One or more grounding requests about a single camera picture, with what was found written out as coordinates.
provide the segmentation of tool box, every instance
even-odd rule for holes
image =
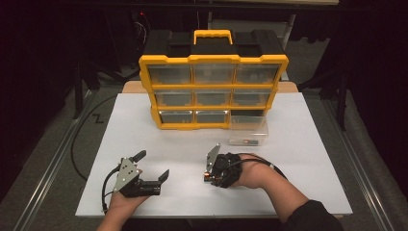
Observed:
[[[273,31],[151,31],[140,79],[158,128],[226,129],[268,112],[288,62]]]

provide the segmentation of white tabletop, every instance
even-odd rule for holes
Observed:
[[[170,174],[161,195],[151,196],[138,218],[264,218],[275,217],[262,190],[222,189],[203,182],[207,153],[221,143],[220,153],[253,152],[277,165],[309,198],[321,201],[333,215],[351,214],[339,178],[321,142],[301,93],[278,93],[268,112],[269,137],[262,146],[228,145],[228,130],[159,130],[150,116],[147,94],[122,93],[95,158],[76,216],[101,217],[101,189],[107,174],[122,157],[141,150],[140,178],[157,180]],[[108,182],[113,189],[115,177]]]

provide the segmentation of person's left hand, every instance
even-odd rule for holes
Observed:
[[[98,230],[120,230],[126,220],[149,196],[126,198],[120,192],[112,193],[111,203]]]

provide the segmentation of carrying handle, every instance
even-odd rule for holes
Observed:
[[[230,44],[232,45],[231,31],[229,30],[195,30],[194,31],[194,45],[197,44],[197,38],[214,38],[214,37],[228,37]]]

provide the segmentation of gray carpet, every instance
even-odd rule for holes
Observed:
[[[299,84],[312,77],[325,45],[326,42],[309,44],[306,40],[288,43],[287,53],[291,61],[288,69],[290,81]],[[93,97],[89,109],[118,94],[121,89],[121,85],[104,79],[101,90],[89,96],[89,98]],[[376,152],[352,101],[352,95],[347,96],[346,132],[339,132],[336,123],[333,122],[332,108],[333,105],[336,106],[335,102],[321,101],[317,90],[305,90],[304,96],[353,209],[352,215],[341,218],[344,230],[408,230],[406,199]],[[85,176],[89,175],[114,103],[113,98],[98,106],[85,121],[74,143],[74,160],[79,171]],[[66,106],[47,126],[36,149],[0,205],[0,230],[13,230],[17,224],[38,182],[57,152],[66,131],[74,122],[73,115],[74,94],[72,92],[66,99]],[[359,172],[355,170],[355,162],[353,162],[355,160],[351,159],[348,154],[350,152],[348,145],[351,146],[360,161],[364,173],[370,180],[370,189],[374,189],[388,219],[378,218],[374,211],[375,208],[373,209],[368,203],[368,196],[364,193],[367,184],[365,187],[365,182],[360,180]],[[40,201],[38,210],[33,212],[35,214],[33,219],[28,221],[29,230],[94,230],[101,220],[100,218],[75,217],[75,211],[86,182],[76,173],[69,148],[63,153],[63,156],[64,159],[58,173],[55,178],[50,179],[51,187],[43,201]],[[393,228],[381,224],[381,220],[388,220]],[[137,220],[136,223],[138,230],[190,228],[189,225],[186,226],[185,220],[142,219]],[[218,223],[218,225],[231,228],[245,227],[249,223],[256,223],[258,226],[255,227],[269,225],[264,220],[235,220],[235,226],[233,224],[228,224],[230,225],[228,226],[225,223]]]

